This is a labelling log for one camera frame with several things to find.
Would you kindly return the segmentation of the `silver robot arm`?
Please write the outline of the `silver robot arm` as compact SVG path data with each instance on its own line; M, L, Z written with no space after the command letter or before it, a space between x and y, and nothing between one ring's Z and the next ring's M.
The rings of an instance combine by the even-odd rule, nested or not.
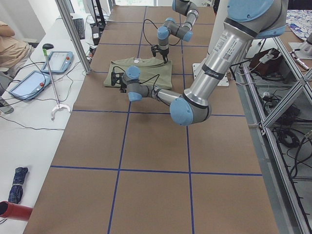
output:
M205 121L211 115L208 102L214 88L224 78L251 40L280 36L286 28L288 2L286 0L225 0L219 3L217 16L223 23L214 26L223 29L213 49L198 67L192 85L182 94L139 81L140 70L129 67L120 77L121 90L129 101L154 98L170 107L172 120L182 126Z
M151 47L153 56L162 55L164 63L168 62L169 36L173 35L180 40L189 42L193 36L192 27L198 19L198 7L190 0L174 0L172 9L186 17L185 22L177 24L173 18L167 18L164 24L157 29L158 44Z

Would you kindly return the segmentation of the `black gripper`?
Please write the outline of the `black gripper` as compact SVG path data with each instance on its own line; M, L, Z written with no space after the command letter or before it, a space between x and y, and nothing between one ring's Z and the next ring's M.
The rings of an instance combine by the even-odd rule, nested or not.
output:
M167 48L167 49L159 49L159 53L162 55L163 61L166 64L168 62L169 48Z
M120 92L127 93L127 85L122 80L119 81L119 84L120 84L120 89L119 89Z

